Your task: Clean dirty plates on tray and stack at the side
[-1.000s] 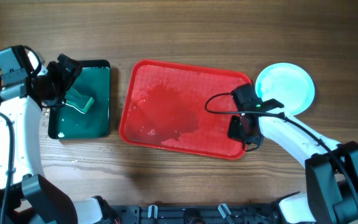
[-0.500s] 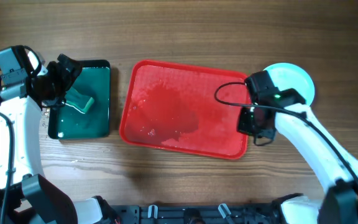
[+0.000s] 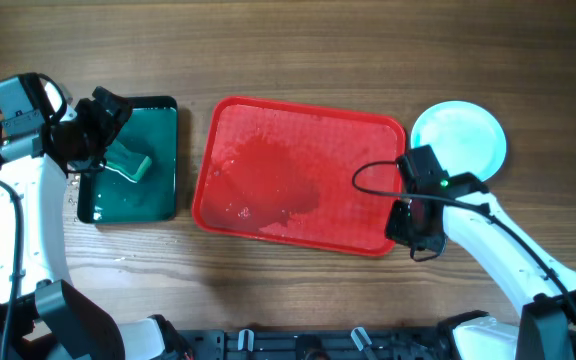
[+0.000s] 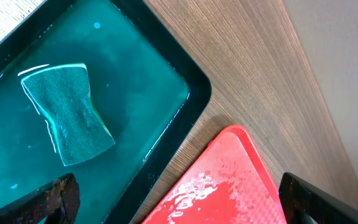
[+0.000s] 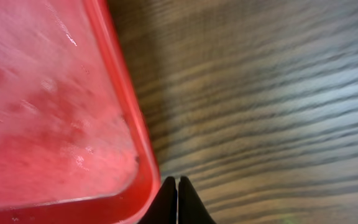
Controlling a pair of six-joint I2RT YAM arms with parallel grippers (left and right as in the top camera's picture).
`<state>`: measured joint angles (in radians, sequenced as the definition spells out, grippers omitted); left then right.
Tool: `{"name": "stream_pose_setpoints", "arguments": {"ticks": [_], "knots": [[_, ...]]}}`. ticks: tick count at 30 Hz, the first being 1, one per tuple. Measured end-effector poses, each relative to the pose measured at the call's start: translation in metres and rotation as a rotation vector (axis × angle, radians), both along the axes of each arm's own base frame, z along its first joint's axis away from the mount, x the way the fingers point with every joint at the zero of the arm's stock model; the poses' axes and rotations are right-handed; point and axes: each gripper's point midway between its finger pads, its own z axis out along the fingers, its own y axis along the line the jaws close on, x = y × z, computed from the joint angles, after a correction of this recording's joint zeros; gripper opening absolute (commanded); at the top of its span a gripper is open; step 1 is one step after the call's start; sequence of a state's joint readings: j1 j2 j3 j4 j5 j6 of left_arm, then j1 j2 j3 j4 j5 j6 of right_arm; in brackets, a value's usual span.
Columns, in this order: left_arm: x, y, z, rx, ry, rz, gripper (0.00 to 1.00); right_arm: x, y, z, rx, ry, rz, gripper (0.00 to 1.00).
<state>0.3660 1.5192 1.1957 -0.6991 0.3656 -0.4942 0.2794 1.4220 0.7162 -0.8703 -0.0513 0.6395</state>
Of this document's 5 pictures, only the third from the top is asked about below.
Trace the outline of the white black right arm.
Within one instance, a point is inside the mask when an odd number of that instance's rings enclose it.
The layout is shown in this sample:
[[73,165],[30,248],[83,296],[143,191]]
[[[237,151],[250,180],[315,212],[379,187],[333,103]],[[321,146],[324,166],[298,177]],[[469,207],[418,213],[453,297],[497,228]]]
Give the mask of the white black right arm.
[[576,272],[541,248],[470,173],[439,170],[405,175],[385,233],[424,261],[448,242],[466,250],[495,281],[520,316],[517,326],[485,312],[451,321],[459,359],[576,359]]

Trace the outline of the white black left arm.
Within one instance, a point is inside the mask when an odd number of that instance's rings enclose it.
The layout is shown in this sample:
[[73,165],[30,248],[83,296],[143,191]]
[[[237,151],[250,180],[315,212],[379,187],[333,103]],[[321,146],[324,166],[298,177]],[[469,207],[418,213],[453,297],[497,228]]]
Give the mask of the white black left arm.
[[162,316],[119,325],[74,288],[65,259],[67,172],[104,162],[128,99],[98,87],[53,106],[43,87],[0,90],[0,359],[185,358]]

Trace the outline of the light blue plate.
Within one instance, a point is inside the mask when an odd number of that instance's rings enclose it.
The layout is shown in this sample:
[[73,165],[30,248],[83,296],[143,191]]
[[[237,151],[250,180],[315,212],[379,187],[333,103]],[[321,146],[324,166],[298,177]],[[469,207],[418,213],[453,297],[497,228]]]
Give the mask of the light blue plate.
[[426,109],[414,123],[409,143],[411,148],[431,146],[450,176],[469,172],[481,181],[502,168],[508,148],[500,123],[488,110],[458,100]]

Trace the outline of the green yellow sponge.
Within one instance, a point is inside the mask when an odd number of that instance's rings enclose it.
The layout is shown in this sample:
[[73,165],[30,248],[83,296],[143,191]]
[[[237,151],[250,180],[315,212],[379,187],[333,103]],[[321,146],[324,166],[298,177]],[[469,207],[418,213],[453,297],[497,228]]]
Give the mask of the green yellow sponge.
[[119,140],[114,140],[105,153],[107,170],[118,173],[132,183],[138,183],[152,165],[145,154],[129,150]]

